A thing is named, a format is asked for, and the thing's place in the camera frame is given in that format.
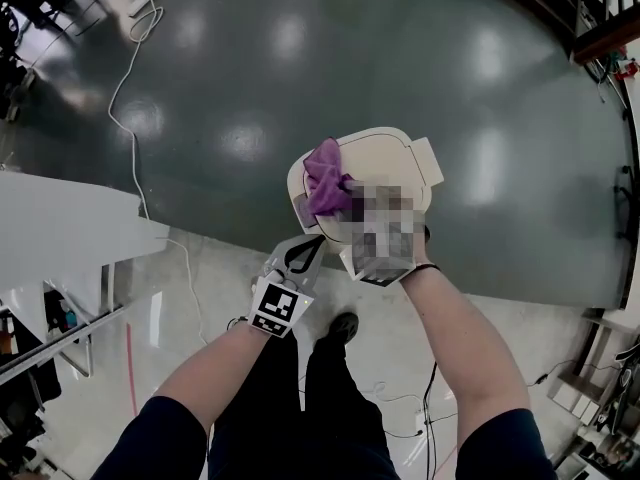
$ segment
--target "gray floor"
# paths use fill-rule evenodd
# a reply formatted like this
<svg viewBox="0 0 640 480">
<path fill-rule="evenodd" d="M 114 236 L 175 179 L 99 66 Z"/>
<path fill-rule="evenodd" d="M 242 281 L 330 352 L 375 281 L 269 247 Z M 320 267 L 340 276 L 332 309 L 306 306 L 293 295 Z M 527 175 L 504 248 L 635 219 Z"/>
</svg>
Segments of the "gray floor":
<svg viewBox="0 0 640 480">
<path fill-rule="evenodd" d="M 106 107 L 134 45 L 105 0 L 39 63 L 10 132 L 25 172 L 135 192 L 128 138 Z M 611 187 L 630 163 L 554 37 L 506 0 L 157 0 L 166 16 L 116 113 L 139 137 L 152 218 L 269 251 L 300 232 L 295 159 L 327 136 L 394 126 L 428 136 L 445 177 L 431 256 L 463 290 L 617 307 L 627 250 Z M 78 0 L 85 5 L 86 0 Z M 81 36 L 81 27 L 101 21 Z M 33 59 L 52 34 L 33 32 Z"/>
</svg>

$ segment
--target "purple cloth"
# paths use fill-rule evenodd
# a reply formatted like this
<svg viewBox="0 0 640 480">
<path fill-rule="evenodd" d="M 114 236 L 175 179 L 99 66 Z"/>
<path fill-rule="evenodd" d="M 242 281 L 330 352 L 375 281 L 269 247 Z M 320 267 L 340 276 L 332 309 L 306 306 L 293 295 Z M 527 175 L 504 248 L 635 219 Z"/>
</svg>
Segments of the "purple cloth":
<svg viewBox="0 0 640 480">
<path fill-rule="evenodd" d="M 353 178 L 342 174 L 340 146 L 336 139 L 325 139 L 303 160 L 303 164 L 309 175 L 307 183 L 311 190 L 307 201 L 309 212 L 331 216 L 336 210 L 351 207 L 351 196 L 340 185 Z"/>
</svg>

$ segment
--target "black pants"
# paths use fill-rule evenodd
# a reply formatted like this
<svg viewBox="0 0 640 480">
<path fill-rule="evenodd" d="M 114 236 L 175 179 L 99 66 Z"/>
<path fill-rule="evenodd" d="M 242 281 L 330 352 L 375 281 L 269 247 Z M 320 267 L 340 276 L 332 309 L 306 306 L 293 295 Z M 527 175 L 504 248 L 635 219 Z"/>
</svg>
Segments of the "black pants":
<svg viewBox="0 0 640 480">
<path fill-rule="evenodd" d="M 257 438 L 340 439 L 375 448 L 388 457 L 382 414 L 358 391 L 345 355 L 344 345 L 332 337 L 318 340 L 307 365 L 302 412 L 298 342 L 292 332 L 283 339 L 269 339 L 240 391 L 216 421 L 209 478 L 222 473 L 234 457 L 246 461 L 247 450 L 255 447 Z"/>
</svg>

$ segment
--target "floor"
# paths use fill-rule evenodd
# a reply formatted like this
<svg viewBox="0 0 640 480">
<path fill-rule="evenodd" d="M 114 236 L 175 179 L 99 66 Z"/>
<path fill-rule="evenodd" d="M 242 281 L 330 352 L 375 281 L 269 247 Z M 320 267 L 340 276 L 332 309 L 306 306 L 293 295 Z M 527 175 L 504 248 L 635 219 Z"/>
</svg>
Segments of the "floor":
<svg viewBox="0 0 640 480">
<path fill-rule="evenodd" d="M 183 231 L 173 230 L 171 237 L 190 252 L 195 290 L 204 313 L 204 334 L 211 340 L 225 330 L 231 318 L 247 311 L 251 301 L 249 280 L 267 256 Z M 118 300 L 138 302 L 126 316 L 95 334 L 93 378 L 78 378 L 66 363 L 57 362 L 64 394 L 46 406 L 48 437 L 42 443 L 43 449 L 75 480 L 91 476 L 133 415 L 125 323 L 132 326 L 138 407 L 201 346 L 182 249 L 169 246 L 161 253 L 119 265 L 116 284 Z M 360 315 L 361 327 L 347 348 L 352 375 L 363 392 L 370 392 L 366 396 L 379 404 L 387 431 L 414 434 L 418 401 L 408 397 L 384 403 L 371 394 L 376 387 L 380 388 L 379 382 L 386 383 L 378 393 L 383 399 L 405 394 L 420 396 L 426 387 L 433 356 L 404 292 L 398 286 L 382 291 L 353 283 L 346 273 L 333 269 L 322 270 L 316 288 L 319 295 L 316 305 L 295 328 L 300 377 L 304 375 L 313 340 L 322 335 L 333 312 L 353 304 Z M 582 330 L 578 310 L 483 297 L 471 300 L 502 333 L 530 383 L 568 357 L 572 341 Z M 577 428 L 577 420 L 547 398 L 551 382 L 530 389 L 533 410 L 549 454 L 557 451 Z M 433 419 L 456 411 L 455 400 L 440 375 L 431 405 Z M 456 417 L 441 420 L 434 428 L 438 465 L 442 466 L 436 478 L 453 479 L 455 452 L 446 463 L 444 459 L 454 449 Z M 389 436 L 387 441 L 400 477 L 424 480 L 424 437 Z"/>
<path fill-rule="evenodd" d="M 395 126 L 433 145 L 445 183 L 427 215 L 432 255 L 464 291 L 618 307 L 619 105 L 512 2 L 157 1 L 165 17 L 116 105 L 138 134 L 153 219 L 269 251 L 299 232 L 295 159 L 327 136 Z M 2 158 L 135 192 L 131 143 L 106 116 L 134 50 L 130 0 L 104 2 L 39 59 Z M 30 31 L 19 53 L 33 61 L 55 37 Z"/>
</svg>

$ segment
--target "navy sleeve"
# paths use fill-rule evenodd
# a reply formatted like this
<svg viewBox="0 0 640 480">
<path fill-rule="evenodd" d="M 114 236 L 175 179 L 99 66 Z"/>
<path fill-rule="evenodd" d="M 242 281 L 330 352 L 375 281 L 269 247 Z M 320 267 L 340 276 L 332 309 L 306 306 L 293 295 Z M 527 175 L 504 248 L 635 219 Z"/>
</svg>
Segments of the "navy sleeve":
<svg viewBox="0 0 640 480">
<path fill-rule="evenodd" d="M 127 426 L 92 480 L 200 478 L 207 435 L 181 403 L 152 397 Z"/>
<path fill-rule="evenodd" d="M 467 438 L 458 455 L 456 479 L 478 478 L 555 480 L 531 411 L 500 414 Z"/>
</svg>

